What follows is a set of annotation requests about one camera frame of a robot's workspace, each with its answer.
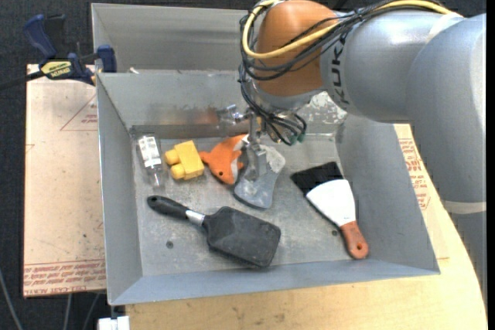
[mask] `yellow plastic block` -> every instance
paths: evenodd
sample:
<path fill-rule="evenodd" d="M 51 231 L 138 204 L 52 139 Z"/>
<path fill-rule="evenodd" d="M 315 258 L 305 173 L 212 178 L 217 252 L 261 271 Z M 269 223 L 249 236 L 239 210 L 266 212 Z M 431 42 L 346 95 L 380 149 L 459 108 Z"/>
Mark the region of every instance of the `yellow plastic block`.
<path fill-rule="evenodd" d="M 171 165 L 170 173 L 174 179 L 191 179 L 201 176 L 204 171 L 203 161 L 193 141 L 175 145 L 164 154 L 165 161 Z"/>

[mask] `orange toy fish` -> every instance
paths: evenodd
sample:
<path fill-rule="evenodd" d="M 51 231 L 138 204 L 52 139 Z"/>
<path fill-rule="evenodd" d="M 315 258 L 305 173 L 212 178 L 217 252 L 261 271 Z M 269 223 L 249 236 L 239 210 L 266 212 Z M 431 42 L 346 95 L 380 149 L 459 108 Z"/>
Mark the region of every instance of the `orange toy fish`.
<path fill-rule="evenodd" d="M 210 171 L 223 183 L 233 185 L 239 169 L 244 164 L 237 159 L 242 151 L 242 139 L 246 135 L 233 136 L 216 145 L 212 151 L 200 151 L 201 160 L 208 164 Z"/>

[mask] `yellow clamp label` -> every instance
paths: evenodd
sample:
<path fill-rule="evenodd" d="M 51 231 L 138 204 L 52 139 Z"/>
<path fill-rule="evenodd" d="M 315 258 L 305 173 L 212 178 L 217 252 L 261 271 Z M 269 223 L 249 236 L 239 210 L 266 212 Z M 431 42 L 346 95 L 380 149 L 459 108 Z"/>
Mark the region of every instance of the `yellow clamp label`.
<path fill-rule="evenodd" d="M 68 77 L 73 69 L 70 62 L 67 61 L 52 61 L 41 66 L 41 71 L 50 79 Z"/>

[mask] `brush head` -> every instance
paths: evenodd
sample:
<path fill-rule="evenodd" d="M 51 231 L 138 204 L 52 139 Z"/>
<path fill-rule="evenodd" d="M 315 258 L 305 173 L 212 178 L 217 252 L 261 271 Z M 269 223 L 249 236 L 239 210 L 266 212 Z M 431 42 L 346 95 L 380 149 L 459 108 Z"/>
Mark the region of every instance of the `brush head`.
<path fill-rule="evenodd" d="M 304 196 L 318 185 L 337 179 L 343 179 L 343 176 L 336 162 L 327 162 L 291 175 L 291 180 L 298 186 Z"/>
<path fill-rule="evenodd" d="M 338 227 L 356 221 L 353 192 L 345 179 L 318 185 L 306 194 L 306 198 Z"/>
<path fill-rule="evenodd" d="M 276 225 L 228 206 L 205 216 L 203 227 L 212 249 L 257 267 L 270 265 L 281 236 Z"/>

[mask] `yellow cable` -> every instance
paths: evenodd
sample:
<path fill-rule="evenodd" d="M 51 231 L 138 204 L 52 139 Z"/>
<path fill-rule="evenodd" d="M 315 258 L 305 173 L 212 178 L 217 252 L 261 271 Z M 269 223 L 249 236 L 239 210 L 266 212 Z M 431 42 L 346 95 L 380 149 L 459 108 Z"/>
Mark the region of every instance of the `yellow cable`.
<path fill-rule="evenodd" d="M 330 32 L 332 29 L 335 29 L 339 24 L 334 24 L 332 26 L 327 26 L 326 28 L 320 29 L 317 32 L 312 33 L 311 35 L 307 35 L 305 37 L 302 37 L 301 39 L 288 44 L 287 46 L 283 46 L 279 49 L 275 49 L 273 51 L 270 51 L 268 53 L 255 53 L 251 51 L 248 45 L 248 33 L 249 29 L 251 28 L 251 25 L 253 24 L 254 19 L 258 16 L 258 13 L 267 5 L 272 5 L 278 0 L 267 0 L 264 2 L 261 2 L 257 7 L 254 8 L 253 12 L 249 15 L 249 18 L 246 21 L 246 25 L 244 26 L 244 30 L 242 32 L 242 46 L 244 51 L 248 56 L 251 58 L 255 58 L 256 60 L 266 60 L 269 58 L 275 58 L 276 56 L 283 55 L 289 51 L 292 51 L 293 49 L 298 49 L 300 46 L 304 46 L 305 44 L 308 44 L 312 42 L 313 40 L 317 40 L 323 35 L 327 34 Z M 419 7 L 424 7 L 427 9 L 431 9 L 437 13 L 440 14 L 450 14 L 453 11 L 442 7 L 441 5 L 437 5 L 436 3 L 427 1 L 427 0 L 396 0 L 394 2 L 387 3 L 386 5 L 382 5 L 379 7 L 377 10 L 381 9 L 389 9 L 392 7 L 397 7 L 397 6 L 403 6 L 403 5 L 410 5 L 410 6 L 419 6 Z"/>

